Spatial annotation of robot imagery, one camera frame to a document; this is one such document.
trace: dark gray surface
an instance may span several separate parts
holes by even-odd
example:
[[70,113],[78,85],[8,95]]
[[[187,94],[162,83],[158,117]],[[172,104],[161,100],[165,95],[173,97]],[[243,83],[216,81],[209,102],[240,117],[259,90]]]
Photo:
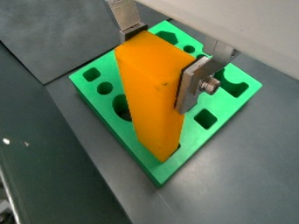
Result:
[[68,77],[46,86],[133,223],[297,223],[299,81],[247,55],[233,64],[264,86],[161,189],[90,112]]
[[44,86],[2,44],[0,67],[0,170],[20,222],[129,223]]
[[[0,39],[44,84],[118,43],[104,0],[0,1]],[[165,19],[137,5],[153,25]]]

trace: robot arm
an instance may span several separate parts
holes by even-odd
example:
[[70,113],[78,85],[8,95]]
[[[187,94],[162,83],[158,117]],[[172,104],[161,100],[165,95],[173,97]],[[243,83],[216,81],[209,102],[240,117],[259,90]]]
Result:
[[[133,0],[105,0],[120,30],[120,41],[130,39],[140,31],[146,30],[141,23]],[[184,114],[197,102],[200,93],[213,95],[220,82],[213,74],[237,57],[239,51],[213,38],[207,37],[203,51],[212,55],[195,60],[181,71],[181,82],[177,87],[175,109]]]

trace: orange block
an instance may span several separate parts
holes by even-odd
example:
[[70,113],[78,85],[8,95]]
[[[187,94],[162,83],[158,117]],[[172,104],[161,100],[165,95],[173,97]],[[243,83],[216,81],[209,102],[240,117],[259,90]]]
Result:
[[114,54],[136,136],[162,162],[179,146],[184,115],[173,104],[181,70],[195,58],[148,31]]

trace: green tray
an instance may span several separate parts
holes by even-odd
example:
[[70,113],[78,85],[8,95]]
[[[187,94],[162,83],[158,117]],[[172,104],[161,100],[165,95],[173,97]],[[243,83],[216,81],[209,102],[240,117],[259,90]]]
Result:
[[[149,32],[193,57],[204,55],[201,43],[168,22],[162,21],[149,29]],[[114,52],[110,51],[94,59],[69,76],[81,98],[109,127],[116,139],[157,186],[165,183],[261,88],[261,84],[231,64],[215,76],[221,81],[219,91],[213,96],[201,94],[200,103],[185,113],[180,148],[164,163],[157,161],[136,139]]]

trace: hex bolt head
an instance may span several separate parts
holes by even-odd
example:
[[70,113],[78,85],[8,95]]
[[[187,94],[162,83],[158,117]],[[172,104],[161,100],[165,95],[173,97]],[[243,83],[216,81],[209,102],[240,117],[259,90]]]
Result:
[[213,95],[220,87],[220,81],[212,77],[205,78],[200,82],[200,91],[204,91],[208,95]]

